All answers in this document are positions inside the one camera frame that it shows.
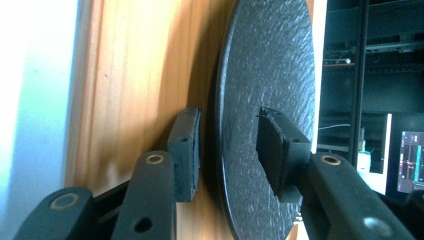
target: wooden panel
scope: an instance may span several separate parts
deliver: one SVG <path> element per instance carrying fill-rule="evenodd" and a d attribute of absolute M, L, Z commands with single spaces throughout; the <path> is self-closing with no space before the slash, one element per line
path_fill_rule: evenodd
<path fill-rule="evenodd" d="M 118 185 L 129 179 L 142 153 L 164 149 L 180 110 L 200 106 L 207 113 L 234 2 L 91 2 L 86 49 L 76 55 L 68 186 L 98 195 Z M 194 201 L 177 206 L 178 239 L 232 239 L 214 164 L 202 164 Z"/>

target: monitor screen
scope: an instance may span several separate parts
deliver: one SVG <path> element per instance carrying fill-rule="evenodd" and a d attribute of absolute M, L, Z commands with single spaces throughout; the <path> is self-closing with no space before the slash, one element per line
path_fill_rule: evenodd
<path fill-rule="evenodd" d="M 397 190 L 424 190 L 424 132 L 402 132 Z"/>

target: textured black surface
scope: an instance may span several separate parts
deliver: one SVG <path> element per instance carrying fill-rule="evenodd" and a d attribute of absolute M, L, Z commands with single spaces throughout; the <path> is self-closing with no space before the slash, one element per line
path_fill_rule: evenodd
<path fill-rule="evenodd" d="M 239 239 L 284 239 L 299 204 L 280 204 L 255 151 L 261 106 L 283 112 L 311 140 L 315 80 L 305 1 L 240 1 L 218 75 L 224 207 Z"/>

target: screw hole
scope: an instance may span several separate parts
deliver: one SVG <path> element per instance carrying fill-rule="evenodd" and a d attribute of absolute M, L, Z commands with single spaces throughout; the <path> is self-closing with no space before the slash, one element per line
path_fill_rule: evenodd
<path fill-rule="evenodd" d="M 320 159 L 322 162 L 333 165 L 333 166 L 340 165 L 341 163 L 340 159 L 333 156 L 322 156 Z"/>
<path fill-rule="evenodd" d="M 158 164 L 164 160 L 162 155 L 151 155 L 146 159 L 148 164 Z"/>
<path fill-rule="evenodd" d="M 188 139 L 186 137 L 180 137 L 180 138 L 178 138 L 178 141 L 179 142 L 187 142 Z"/>
<path fill-rule="evenodd" d="M 152 226 L 153 223 L 149 218 L 143 218 L 135 225 L 134 230 L 138 233 L 145 233 L 149 231 Z"/>
<path fill-rule="evenodd" d="M 78 202 L 79 196 L 75 193 L 67 193 L 57 197 L 50 204 L 50 209 L 61 211 L 74 206 Z"/>

